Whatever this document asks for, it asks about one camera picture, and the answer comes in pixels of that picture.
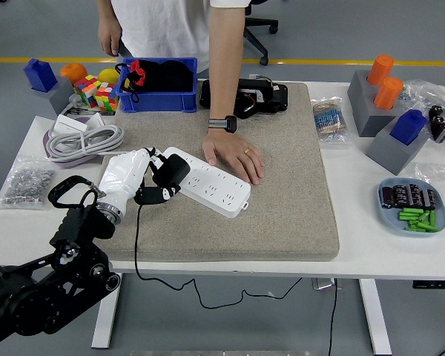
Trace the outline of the person's right hand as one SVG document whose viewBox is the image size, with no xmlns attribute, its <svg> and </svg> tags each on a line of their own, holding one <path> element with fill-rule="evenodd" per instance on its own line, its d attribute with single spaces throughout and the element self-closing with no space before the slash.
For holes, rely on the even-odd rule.
<svg viewBox="0 0 445 356">
<path fill-rule="evenodd" d="M 122 29 L 116 19 L 103 18 L 99 20 L 98 40 L 101 49 L 109 56 L 119 55 L 119 43 Z"/>
</svg>

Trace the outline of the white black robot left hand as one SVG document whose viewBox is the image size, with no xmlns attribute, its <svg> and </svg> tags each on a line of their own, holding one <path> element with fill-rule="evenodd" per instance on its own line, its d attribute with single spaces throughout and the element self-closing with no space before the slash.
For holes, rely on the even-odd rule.
<svg viewBox="0 0 445 356">
<path fill-rule="evenodd" d="M 142 148 L 111 158 L 99 184 L 104 196 L 97 208 L 114 224 L 120 224 L 127 201 L 139 205 L 164 203 L 179 192 L 189 164 L 179 155 L 164 156 L 156 148 Z"/>
</svg>

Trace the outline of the person's left hand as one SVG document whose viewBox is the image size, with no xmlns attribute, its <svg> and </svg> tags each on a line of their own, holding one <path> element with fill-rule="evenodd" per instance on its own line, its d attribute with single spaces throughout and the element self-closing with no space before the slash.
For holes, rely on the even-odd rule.
<svg viewBox="0 0 445 356">
<path fill-rule="evenodd" d="M 244 182 L 259 185 L 265 176 L 265 163 L 261 153 L 237 133 L 210 128 L 202 142 L 202 149 L 209 165 L 224 161 Z"/>
</svg>

